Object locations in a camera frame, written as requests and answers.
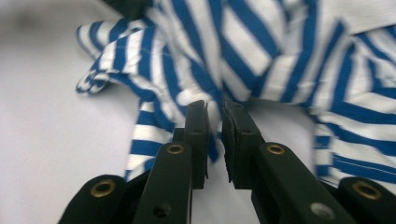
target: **striped shirt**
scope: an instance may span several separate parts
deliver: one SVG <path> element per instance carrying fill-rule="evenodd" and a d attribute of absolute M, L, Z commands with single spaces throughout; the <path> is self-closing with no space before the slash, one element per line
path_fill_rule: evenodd
<path fill-rule="evenodd" d="M 78 92 L 119 83 L 140 98 L 127 179 L 150 169 L 189 103 L 207 102 L 216 133 L 223 98 L 255 97 L 306 108 L 320 180 L 358 175 L 396 192 L 392 24 L 352 34 L 315 0 L 163 0 L 138 21 L 81 26 L 78 41 L 94 58 Z"/>

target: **blue and white striped cloth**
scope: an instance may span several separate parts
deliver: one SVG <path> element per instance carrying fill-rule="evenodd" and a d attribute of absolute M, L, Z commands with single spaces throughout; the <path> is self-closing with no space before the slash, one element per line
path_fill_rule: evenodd
<path fill-rule="evenodd" d="M 78 41 L 95 59 L 78 92 L 111 82 L 140 97 L 128 179 L 184 126 L 187 104 L 205 100 L 216 133 L 224 97 L 256 97 L 307 109 L 319 179 L 396 192 L 396 26 L 352 35 L 315 0 L 162 0 L 138 21 L 81 26 Z"/>

